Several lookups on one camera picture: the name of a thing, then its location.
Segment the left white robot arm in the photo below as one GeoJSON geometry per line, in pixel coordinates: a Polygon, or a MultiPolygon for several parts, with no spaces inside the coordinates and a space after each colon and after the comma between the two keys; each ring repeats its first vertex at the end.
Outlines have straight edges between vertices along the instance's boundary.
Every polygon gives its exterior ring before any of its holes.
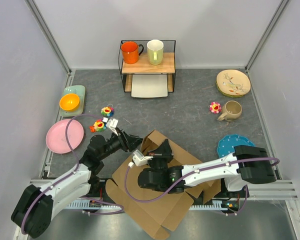
{"type": "Polygon", "coordinates": [[[96,134],[91,139],[83,156],[69,171],[53,181],[37,187],[27,186],[11,220],[24,235],[39,237],[53,218],[80,197],[96,196],[100,191],[98,173],[104,167],[103,160],[118,150],[133,152],[142,143],[139,136],[118,129],[109,139],[96,134]]]}

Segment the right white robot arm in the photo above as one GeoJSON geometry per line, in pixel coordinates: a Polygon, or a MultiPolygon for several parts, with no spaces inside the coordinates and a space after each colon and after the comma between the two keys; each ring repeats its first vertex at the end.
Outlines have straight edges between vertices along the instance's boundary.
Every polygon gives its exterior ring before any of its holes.
{"type": "Polygon", "coordinates": [[[177,194],[204,182],[224,179],[219,191],[225,197],[232,196],[247,184],[262,185],[276,181],[273,167],[280,161],[268,157],[260,147],[238,145],[228,155],[199,164],[168,166],[174,155],[168,139],[145,156],[138,163],[147,165],[137,178],[139,187],[157,192],[177,194]]]}

